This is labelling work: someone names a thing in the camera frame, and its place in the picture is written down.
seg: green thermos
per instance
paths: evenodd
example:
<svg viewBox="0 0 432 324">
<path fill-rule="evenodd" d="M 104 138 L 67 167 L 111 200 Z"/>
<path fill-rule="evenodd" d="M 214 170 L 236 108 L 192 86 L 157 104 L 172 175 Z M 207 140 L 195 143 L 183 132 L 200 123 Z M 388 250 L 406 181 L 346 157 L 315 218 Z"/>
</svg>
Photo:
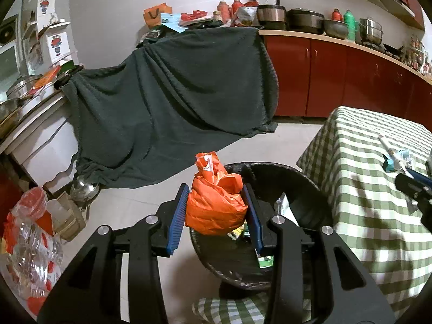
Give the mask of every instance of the green thermos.
<svg viewBox="0 0 432 324">
<path fill-rule="evenodd" d="M 348 40 L 356 40 L 356 19 L 350 10 L 343 15 L 343 21 L 348 25 Z"/>
</svg>

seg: black trash bin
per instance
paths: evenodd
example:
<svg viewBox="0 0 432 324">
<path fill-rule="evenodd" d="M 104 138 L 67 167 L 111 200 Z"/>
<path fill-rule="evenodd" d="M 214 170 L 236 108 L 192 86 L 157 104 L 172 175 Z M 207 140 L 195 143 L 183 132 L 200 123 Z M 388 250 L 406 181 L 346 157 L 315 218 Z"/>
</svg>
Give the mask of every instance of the black trash bin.
<svg viewBox="0 0 432 324">
<path fill-rule="evenodd" d="M 228 173 L 240 174 L 255 196 L 273 205 L 283 192 L 299 226 L 319 229 L 333 225 L 331 207 L 318 187 L 293 167 L 269 162 L 241 162 L 225 166 Z M 260 269 L 250 242 L 227 235 L 202 235 L 191 229 L 191 239 L 202 264 L 223 282 L 244 290 L 267 290 L 272 268 Z"/>
</svg>

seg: green and white tablecloth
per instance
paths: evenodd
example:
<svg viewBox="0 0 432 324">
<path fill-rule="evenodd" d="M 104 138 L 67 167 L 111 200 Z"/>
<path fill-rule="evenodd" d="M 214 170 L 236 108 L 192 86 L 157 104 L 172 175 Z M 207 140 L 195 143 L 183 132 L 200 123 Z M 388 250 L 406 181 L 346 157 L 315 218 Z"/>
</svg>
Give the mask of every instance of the green and white tablecloth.
<svg viewBox="0 0 432 324">
<path fill-rule="evenodd" d="M 394 185 L 397 173 L 383 171 L 386 152 L 379 134 L 386 135 L 395 149 L 409 149 L 415 170 L 428 175 L 432 134 L 424 126 L 348 107 L 333 111 L 297 165 L 328 197 L 335 230 L 369 270 L 398 317 L 432 272 L 432 235 L 420 223 L 419 211 L 409 214 L 405 196 Z M 255 317 L 242 314 L 241 303 L 248 300 L 249 307 L 244 307 Z M 212 323 L 264 322 L 265 305 L 257 299 L 231 301 L 217 311 L 227 314 L 213 317 L 218 302 L 222 300 L 201 299 L 193 310 Z"/>
</svg>

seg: tiled floor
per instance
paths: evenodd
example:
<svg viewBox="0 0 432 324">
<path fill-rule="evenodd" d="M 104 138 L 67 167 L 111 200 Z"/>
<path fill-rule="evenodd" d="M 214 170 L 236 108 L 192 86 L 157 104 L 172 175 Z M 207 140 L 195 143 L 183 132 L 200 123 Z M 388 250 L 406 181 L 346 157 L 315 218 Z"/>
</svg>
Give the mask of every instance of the tiled floor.
<svg viewBox="0 0 432 324">
<path fill-rule="evenodd" d="M 271 161 L 296 167 L 295 162 L 320 127 L 320 124 L 280 123 L 275 133 L 241 139 L 217 154 L 223 164 Z M 156 212 L 160 203 L 173 199 L 181 183 L 191 186 L 196 171 L 196 167 L 191 166 L 160 184 L 134 190 L 102 190 L 90 206 L 85 229 L 72 242 L 64 245 L 65 263 L 75 256 L 98 226 L 107 224 L 113 229 L 119 229 L 135 224 L 148 214 Z M 121 308 L 122 318 L 128 320 L 127 257 L 124 260 Z M 201 297 L 217 295 L 220 282 L 196 257 L 187 227 L 183 230 L 180 246 L 174 256 L 159 258 L 159 271 L 170 323 L 198 322 L 191 311 L 191 304 Z"/>
</svg>

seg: metal screw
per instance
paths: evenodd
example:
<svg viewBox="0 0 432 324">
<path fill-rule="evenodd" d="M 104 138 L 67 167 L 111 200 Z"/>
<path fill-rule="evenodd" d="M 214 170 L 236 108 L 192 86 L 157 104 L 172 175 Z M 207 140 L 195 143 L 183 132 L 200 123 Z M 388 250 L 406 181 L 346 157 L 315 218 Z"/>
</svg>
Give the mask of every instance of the metal screw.
<svg viewBox="0 0 432 324">
<path fill-rule="evenodd" d="M 285 218 L 281 215 L 275 215 L 271 220 L 276 224 L 283 224 L 285 222 Z"/>
<path fill-rule="evenodd" d="M 152 214 L 146 217 L 146 223 L 147 224 L 156 224 L 158 222 L 159 218 Z"/>
<path fill-rule="evenodd" d="M 321 228 L 321 231 L 322 231 L 325 235 L 332 235 L 332 233 L 333 233 L 333 228 L 332 228 L 331 226 L 324 225 L 324 226 Z"/>
<path fill-rule="evenodd" d="M 99 235 L 106 235 L 106 234 L 108 234 L 108 232 L 109 232 L 109 226 L 107 226 L 107 225 L 101 225 L 98 228 L 98 234 Z"/>
</svg>

